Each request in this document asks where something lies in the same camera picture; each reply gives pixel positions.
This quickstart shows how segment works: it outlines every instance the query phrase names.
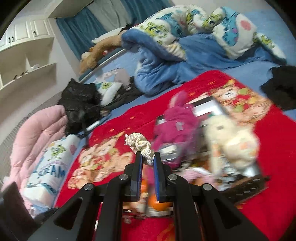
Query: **silver bolt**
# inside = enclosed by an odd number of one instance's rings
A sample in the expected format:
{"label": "silver bolt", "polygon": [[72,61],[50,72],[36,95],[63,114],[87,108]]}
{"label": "silver bolt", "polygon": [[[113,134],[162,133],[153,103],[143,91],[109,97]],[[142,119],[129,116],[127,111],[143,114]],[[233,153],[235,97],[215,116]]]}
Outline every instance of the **silver bolt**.
{"label": "silver bolt", "polygon": [[177,175],[175,174],[169,174],[168,178],[172,181],[176,180],[177,179]]}
{"label": "silver bolt", "polygon": [[120,176],[119,176],[119,179],[120,180],[126,180],[128,178],[128,175],[127,174],[121,174]]}
{"label": "silver bolt", "polygon": [[93,189],[93,187],[94,187],[94,185],[92,183],[87,183],[87,184],[85,184],[84,189],[89,191],[89,190]]}
{"label": "silver bolt", "polygon": [[205,189],[206,191],[209,191],[209,190],[211,190],[212,189],[212,186],[210,185],[210,184],[204,184],[203,186],[203,189]]}

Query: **cream scrunchie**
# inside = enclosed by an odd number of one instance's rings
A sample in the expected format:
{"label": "cream scrunchie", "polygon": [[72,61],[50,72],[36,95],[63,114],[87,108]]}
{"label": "cream scrunchie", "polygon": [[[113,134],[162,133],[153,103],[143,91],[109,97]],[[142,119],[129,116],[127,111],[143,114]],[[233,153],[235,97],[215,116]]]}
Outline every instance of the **cream scrunchie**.
{"label": "cream scrunchie", "polygon": [[147,159],[149,165],[153,164],[154,151],[151,150],[151,144],[147,141],[141,133],[133,133],[130,135],[125,135],[126,143],[125,145],[130,146],[134,153],[140,151],[142,156]]}

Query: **blue gripper pad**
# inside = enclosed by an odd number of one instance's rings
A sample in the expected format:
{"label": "blue gripper pad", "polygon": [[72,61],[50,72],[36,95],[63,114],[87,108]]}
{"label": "blue gripper pad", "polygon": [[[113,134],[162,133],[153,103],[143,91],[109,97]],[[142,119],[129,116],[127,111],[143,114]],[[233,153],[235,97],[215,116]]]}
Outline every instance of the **blue gripper pad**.
{"label": "blue gripper pad", "polygon": [[137,202],[140,200],[143,171],[143,156],[140,151],[136,153],[134,169],[131,174],[131,200]]}
{"label": "blue gripper pad", "polygon": [[165,174],[163,171],[163,164],[161,163],[159,152],[155,152],[153,167],[156,200],[159,202],[165,202]]}

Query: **pink circle print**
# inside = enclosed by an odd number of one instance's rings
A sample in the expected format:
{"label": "pink circle print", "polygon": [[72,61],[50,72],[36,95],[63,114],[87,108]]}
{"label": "pink circle print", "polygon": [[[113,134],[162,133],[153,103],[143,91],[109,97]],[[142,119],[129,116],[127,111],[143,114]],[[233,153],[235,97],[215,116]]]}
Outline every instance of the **pink circle print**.
{"label": "pink circle print", "polygon": [[241,26],[247,31],[251,30],[251,24],[247,20],[242,20]]}

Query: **pink quilt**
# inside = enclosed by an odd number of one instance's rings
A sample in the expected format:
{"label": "pink quilt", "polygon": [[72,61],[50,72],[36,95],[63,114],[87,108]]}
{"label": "pink quilt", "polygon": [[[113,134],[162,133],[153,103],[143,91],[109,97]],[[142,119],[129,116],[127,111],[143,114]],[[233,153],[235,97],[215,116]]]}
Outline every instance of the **pink quilt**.
{"label": "pink quilt", "polygon": [[[22,125],[10,156],[10,176],[4,181],[1,191],[16,182],[22,194],[22,189],[42,157],[43,150],[65,135],[67,123],[65,108],[55,105],[38,111]],[[30,203],[26,199],[24,201],[26,208],[30,208]]]}

